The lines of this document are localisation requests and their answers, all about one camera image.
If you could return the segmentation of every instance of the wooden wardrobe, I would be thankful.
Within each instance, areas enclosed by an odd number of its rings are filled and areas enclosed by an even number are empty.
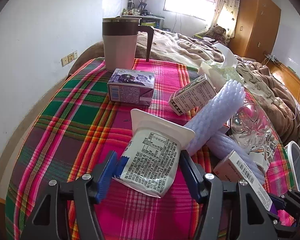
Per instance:
[[[229,42],[231,51],[262,62],[272,52],[280,14],[281,9],[271,0],[240,0],[234,38]]]

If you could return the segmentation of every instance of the curtain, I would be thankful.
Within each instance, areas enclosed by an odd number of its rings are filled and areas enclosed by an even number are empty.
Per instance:
[[[228,43],[234,37],[239,5],[240,0],[216,0],[216,8],[210,28],[207,31],[197,33],[197,35],[204,36],[205,33],[219,25],[226,30],[226,43]]]

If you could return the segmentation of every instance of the mug handle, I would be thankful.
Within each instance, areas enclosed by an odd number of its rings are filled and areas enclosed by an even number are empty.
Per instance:
[[[141,25],[139,25],[138,26],[138,31],[148,33],[146,62],[149,62],[150,52],[151,52],[151,47],[152,47],[152,41],[153,41],[153,35],[154,35],[154,28],[152,26],[141,26]]]

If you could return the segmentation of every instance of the mug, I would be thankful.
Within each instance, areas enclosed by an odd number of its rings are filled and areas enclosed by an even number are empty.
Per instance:
[[[138,32],[148,33],[146,61],[149,62],[154,28],[140,26],[141,18],[104,18],[102,38],[105,50],[106,69],[132,69],[137,47]]]

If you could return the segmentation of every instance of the plaid tablecloth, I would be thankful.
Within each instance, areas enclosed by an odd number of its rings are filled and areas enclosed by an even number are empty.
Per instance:
[[[168,100],[172,92],[197,77],[197,69],[142,59],[136,59],[133,68],[156,75],[151,106],[110,102],[106,84],[111,73],[105,70],[103,59],[95,59],[67,80],[38,117],[18,156],[7,193],[9,239],[20,238],[37,196],[51,179],[75,180],[103,161],[109,150],[122,154],[132,137],[131,109],[139,108],[180,125],[194,116],[194,110],[177,116]],[[207,147],[193,160],[206,172],[216,164]],[[288,158],[280,144],[265,188],[280,195],[292,183]],[[185,240],[194,235],[200,206],[191,199],[178,168],[172,187],[162,199],[145,196],[113,180],[107,198],[95,210],[106,239]],[[291,224],[287,214],[280,216],[284,224]],[[72,239],[79,239],[73,202],[69,202],[69,222]]]

